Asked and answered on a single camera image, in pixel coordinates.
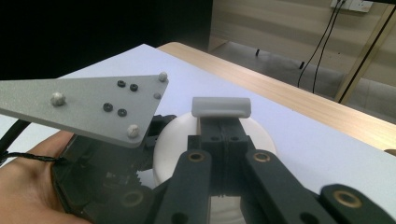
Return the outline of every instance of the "power outlet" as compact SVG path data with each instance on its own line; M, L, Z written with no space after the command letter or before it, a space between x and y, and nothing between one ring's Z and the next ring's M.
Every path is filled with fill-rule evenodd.
M360 11L360 12L368 12L373 5L373 2L369 1L361 1L361 0L353 0L349 6L349 10L352 11Z
M330 7L335 7L335 6L340 7L341 1L343 1L343 0L340 0L340 3L338 3L338 0L332 0ZM341 9L348 10L352 1L353 0L346 0L345 3L341 6Z
M337 6L338 0L332 0L330 7ZM351 11L359 11L359 12L368 12L373 5L373 2L362 1L362 0L345 0L345 3L341 6L341 9L351 10Z

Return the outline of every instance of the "black wire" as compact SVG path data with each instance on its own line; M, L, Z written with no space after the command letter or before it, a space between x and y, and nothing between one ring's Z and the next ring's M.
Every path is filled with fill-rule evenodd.
M345 3L345 1L343 1L341 3L341 6L338 8L337 12L335 13L334 20L332 21L332 28L335 25L335 20L337 20L338 13L340 12L340 9L341 9L341 7L343 6L344 3ZM318 70L319 70L320 62L321 62L321 59L323 57L324 49L326 48L326 45L327 45L327 41L329 40L330 35L332 34L332 28L330 28L329 34L327 35L327 38L326 38L326 40L325 40L325 42L323 44L322 52L320 53L319 62L318 62L318 65L317 65L317 70L315 71L314 86L312 87L312 93L315 93L315 84L317 82L317 76L318 76Z
M30 159L30 160L37 160L37 161L58 161L61 158L53 158L53 157L48 157L48 156L37 156L31 153L24 153L24 152L5 152L3 156L1 157L0 161L3 163L6 161L8 158L11 157L22 157L25 159Z
M3 155L9 146L17 139L23 130L30 124L28 121L18 119L0 139L0 155Z
M303 73L304 73L306 67L309 65L309 63L311 62L311 60L314 58L315 54L317 53L318 48L319 48L319 46L320 46L320 44L321 44L321 42L322 42L324 36L325 36L326 33L327 33L327 30L329 30L330 24L332 23L332 17L334 16L334 13L335 13L335 11L337 10L338 4L339 4L340 2L341 2L341 0L338 0L338 1L337 1L337 4L335 5L334 10L332 11L332 16L331 16L330 19L329 19L329 23L327 24L326 30L324 31L323 36L322 36L321 39L319 40L319 43L318 43L318 45L317 45L317 48L315 49L314 53L312 54L311 58L309 59L308 63L305 65L303 71L301 72L301 74L300 74L300 76L299 76L298 82L297 82L297 88L300 88L301 77L303 76Z

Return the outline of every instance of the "wooden table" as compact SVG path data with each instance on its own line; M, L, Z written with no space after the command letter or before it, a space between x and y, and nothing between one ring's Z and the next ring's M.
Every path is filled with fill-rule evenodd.
M396 149L396 125L394 124L179 43L163 45L159 47L159 50L333 127L368 145L381 150Z

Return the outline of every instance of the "black mechanical arm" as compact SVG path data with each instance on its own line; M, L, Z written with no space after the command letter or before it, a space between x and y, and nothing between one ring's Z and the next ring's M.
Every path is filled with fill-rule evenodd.
M203 224L211 196L240 196L246 223L396 223L350 187L305 189L276 155L254 147L239 119L200 118L201 135L189 136L173 176L141 186L136 171L151 168L141 161L152 160L149 148L172 118L154 118L138 150L75 137L53 166L65 210L98 224Z

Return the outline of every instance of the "metal bracket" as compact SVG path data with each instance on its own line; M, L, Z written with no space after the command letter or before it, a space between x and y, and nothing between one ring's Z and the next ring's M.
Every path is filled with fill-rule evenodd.
M0 82L0 114L138 147L168 84L164 74Z

